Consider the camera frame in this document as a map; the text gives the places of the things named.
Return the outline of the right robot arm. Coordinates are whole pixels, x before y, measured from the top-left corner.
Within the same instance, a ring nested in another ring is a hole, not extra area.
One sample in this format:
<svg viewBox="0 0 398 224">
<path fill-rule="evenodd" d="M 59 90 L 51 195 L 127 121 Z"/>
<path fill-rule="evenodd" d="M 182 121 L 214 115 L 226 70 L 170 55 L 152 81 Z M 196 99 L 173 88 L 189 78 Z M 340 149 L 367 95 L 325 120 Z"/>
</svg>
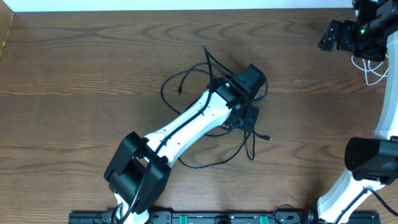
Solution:
<svg viewBox="0 0 398 224">
<path fill-rule="evenodd" d="M 314 209 L 307 210 L 302 223 L 377 223 L 377 214 L 355 211 L 370 195 L 397 180 L 397 0 L 357 0 L 353 9 L 356 20 L 330 21 L 318 48 L 387 62 L 380 117 L 371 138 L 348 141 L 343 173 L 317 199 Z"/>
</svg>

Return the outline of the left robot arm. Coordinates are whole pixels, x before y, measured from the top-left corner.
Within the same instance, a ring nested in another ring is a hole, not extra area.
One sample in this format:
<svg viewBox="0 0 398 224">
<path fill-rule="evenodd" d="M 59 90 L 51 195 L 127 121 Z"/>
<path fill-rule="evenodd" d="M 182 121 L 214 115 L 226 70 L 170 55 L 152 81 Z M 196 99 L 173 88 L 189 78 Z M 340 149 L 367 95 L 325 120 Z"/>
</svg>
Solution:
<svg viewBox="0 0 398 224">
<path fill-rule="evenodd" d="M 207 91 L 171 123 L 143 138 L 135 132 L 124 137 L 104 172 L 119 203 L 117 222 L 145 223 L 173 164 L 213 128 L 226 124 L 252 134 L 259 113 L 253 102 L 267 85 L 266 76 L 254 65 L 238 76 L 212 77 Z"/>
</svg>

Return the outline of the cardboard side panel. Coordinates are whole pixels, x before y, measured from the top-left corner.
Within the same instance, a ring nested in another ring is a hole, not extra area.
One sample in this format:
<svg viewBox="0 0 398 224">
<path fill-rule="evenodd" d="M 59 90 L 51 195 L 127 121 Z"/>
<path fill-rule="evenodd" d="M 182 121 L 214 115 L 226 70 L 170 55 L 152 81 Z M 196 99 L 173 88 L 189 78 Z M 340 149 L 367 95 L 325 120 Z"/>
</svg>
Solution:
<svg viewBox="0 0 398 224">
<path fill-rule="evenodd" d="M 0 14 L 0 55 L 2 55 L 14 19 L 14 12 L 3 0 L 0 2 Z"/>
</svg>

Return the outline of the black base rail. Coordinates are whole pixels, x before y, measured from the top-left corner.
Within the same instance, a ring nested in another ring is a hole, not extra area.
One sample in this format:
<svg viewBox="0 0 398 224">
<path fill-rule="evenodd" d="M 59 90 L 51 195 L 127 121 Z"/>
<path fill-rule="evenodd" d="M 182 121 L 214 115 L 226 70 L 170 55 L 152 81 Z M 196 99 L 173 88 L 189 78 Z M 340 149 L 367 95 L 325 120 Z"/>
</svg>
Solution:
<svg viewBox="0 0 398 224">
<path fill-rule="evenodd" d="M 68 224 L 112 224 L 122 219 L 122 207 L 106 212 L 76 212 L 68 216 Z M 146 224 L 295 224 L 325 223 L 317 217 L 314 210 L 295 211 L 278 208 L 273 212 L 262 213 L 211 213 L 211 212 L 173 212 L 171 210 L 149 210 L 140 215 L 132 213 L 125 223 Z"/>
</svg>

